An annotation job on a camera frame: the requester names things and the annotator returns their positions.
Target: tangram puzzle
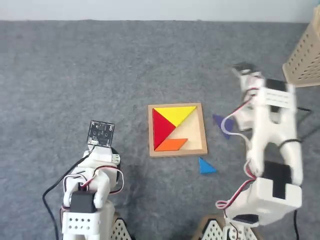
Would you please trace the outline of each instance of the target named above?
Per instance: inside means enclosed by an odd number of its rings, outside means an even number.
[[[207,154],[201,103],[148,106],[151,157]]]

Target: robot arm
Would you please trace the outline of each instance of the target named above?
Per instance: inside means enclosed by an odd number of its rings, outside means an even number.
[[[264,78],[248,63],[235,66],[246,106],[234,114],[240,131],[252,129],[246,160],[253,182],[224,209],[226,221],[257,227],[281,219],[302,205],[302,153],[296,131],[295,88]],[[264,161],[268,143],[275,143],[284,163]]]
[[[88,146],[92,152],[63,180],[64,240],[111,238],[115,207],[108,196],[120,192],[124,184],[120,156],[110,146],[112,135],[112,123],[91,121]],[[117,184],[118,173],[122,176],[122,187],[111,191]]]

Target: circuit board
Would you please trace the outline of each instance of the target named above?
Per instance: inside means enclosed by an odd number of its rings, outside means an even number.
[[[87,144],[105,148],[111,148],[114,137],[115,124],[104,121],[91,120]]]

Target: perforated panel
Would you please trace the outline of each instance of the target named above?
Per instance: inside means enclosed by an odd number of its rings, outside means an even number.
[[[231,240],[236,240],[237,231],[236,229],[229,225],[223,230],[218,225],[216,220],[211,220],[204,231],[201,240],[226,240],[228,239],[227,233],[229,232],[229,238]],[[238,229],[238,239],[237,240],[258,240],[251,228],[243,228],[243,230]]]
[[[203,234],[202,240],[222,240],[223,231],[216,220],[211,220]]]
[[[288,83],[297,87],[320,85],[320,38],[311,23],[282,68]]]
[[[226,228],[225,232],[229,232],[229,237],[231,240],[236,240],[237,237],[237,231],[233,226],[229,226]],[[243,230],[238,229],[238,239],[237,240],[258,240],[254,232],[251,230],[251,228],[245,227]]]
[[[125,222],[117,219],[112,227],[111,240],[131,240]]]
[[[254,234],[254,232],[251,230],[251,228],[245,227],[244,235],[245,235],[245,240],[257,240],[257,237]]]
[[[96,235],[100,230],[100,213],[63,213],[62,232],[64,234]]]

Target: white plastic bracket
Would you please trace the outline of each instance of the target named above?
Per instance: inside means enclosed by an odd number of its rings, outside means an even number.
[[[73,235],[98,235],[100,232],[100,212],[78,213],[65,211],[63,213],[62,233]]]
[[[211,220],[204,231],[201,240],[258,240],[255,233],[250,227],[237,226],[235,229],[232,225],[226,225],[223,230],[217,220]]]
[[[279,91],[263,87],[261,93],[264,95],[262,105],[273,105],[286,109],[293,109],[294,95],[291,92]]]

